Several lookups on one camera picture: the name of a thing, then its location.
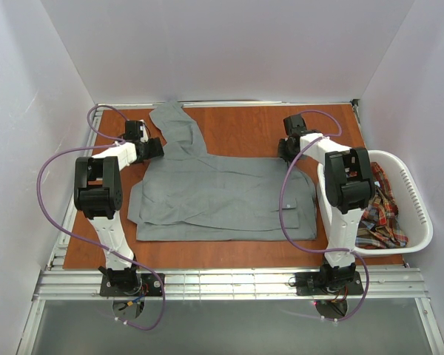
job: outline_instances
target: wooden table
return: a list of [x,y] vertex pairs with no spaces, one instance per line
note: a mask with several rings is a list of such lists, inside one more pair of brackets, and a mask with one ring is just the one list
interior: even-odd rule
[[[210,154],[231,157],[276,157],[278,140],[284,138],[283,119],[303,109],[320,109],[339,120],[343,134],[334,138],[347,146],[363,146],[357,121],[352,107],[348,104],[322,106],[251,106],[251,107],[210,107],[184,109],[198,125]],[[130,109],[125,114],[131,120],[144,119],[153,137],[161,137],[159,130],[149,119],[151,109]],[[336,126],[327,117],[305,114],[308,128],[319,129],[322,133],[335,133]],[[118,136],[124,131],[123,119],[113,111],[105,111],[100,131]],[[109,143],[98,137],[96,144]],[[124,205],[121,222],[130,248],[137,260],[153,268],[278,268],[318,267],[322,255],[298,251],[287,241],[217,241],[217,242],[141,242],[136,240],[136,225],[127,219],[128,201],[133,185],[143,179],[149,162],[133,165],[121,172],[124,190]],[[308,158],[298,167],[309,174],[317,183],[317,162]],[[73,231],[85,237],[98,240],[97,235],[79,212]],[[311,249],[327,246],[326,232],[319,209],[317,210],[317,239],[300,242]],[[104,266],[104,253],[100,248],[72,239],[67,249],[64,268],[97,268]],[[372,264],[403,264],[401,255],[370,258]]]

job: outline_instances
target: plaid shirt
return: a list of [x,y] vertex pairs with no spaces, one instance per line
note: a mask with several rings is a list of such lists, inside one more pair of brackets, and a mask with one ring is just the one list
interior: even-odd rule
[[363,212],[355,244],[365,249],[403,248],[408,238],[398,225],[398,207],[388,178],[377,163],[371,164],[371,171],[376,182],[375,196]]

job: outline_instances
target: folded garment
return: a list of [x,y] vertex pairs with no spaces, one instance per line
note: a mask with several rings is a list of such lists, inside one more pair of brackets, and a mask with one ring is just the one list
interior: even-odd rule
[[375,179],[375,196],[363,212],[356,246],[365,249],[403,248],[408,238],[398,225],[398,207],[388,178],[378,163],[371,164],[371,171]]
[[[278,198],[286,164],[278,158],[207,153],[198,124],[178,102],[150,113],[166,145],[132,188],[128,218],[138,240],[285,240]],[[296,240],[316,238],[315,188],[295,169],[284,199],[285,224]]]

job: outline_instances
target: white laundry basket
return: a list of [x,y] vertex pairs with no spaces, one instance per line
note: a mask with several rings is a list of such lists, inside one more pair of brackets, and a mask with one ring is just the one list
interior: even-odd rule
[[[408,168],[393,154],[380,150],[369,150],[370,161],[380,164],[388,176],[394,199],[398,206],[398,223],[408,237],[405,248],[395,249],[363,249],[354,250],[365,257],[381,257],[392,254],[414,253],[424,249],[432,239],[432,223],[424,206],[423,199],[417,190]],[[327,238],[329,238],[332,221],[332,207],[326,196],[324,166],[317,167],[319,184],[317,185],[317,199],[320,213],[323,218]]]

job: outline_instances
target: gray cloth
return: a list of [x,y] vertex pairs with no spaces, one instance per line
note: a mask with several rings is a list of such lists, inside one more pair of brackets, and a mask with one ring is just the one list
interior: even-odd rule
[[[198,124],[178,102],[150,113],[166,139],[132,188],[128,218],[137,240],[284,240],[278,198],[286,163],[277,158],[232,158],[207,153]],[[315,188],[294,169],[283,216],[296,240],[316,237]]]

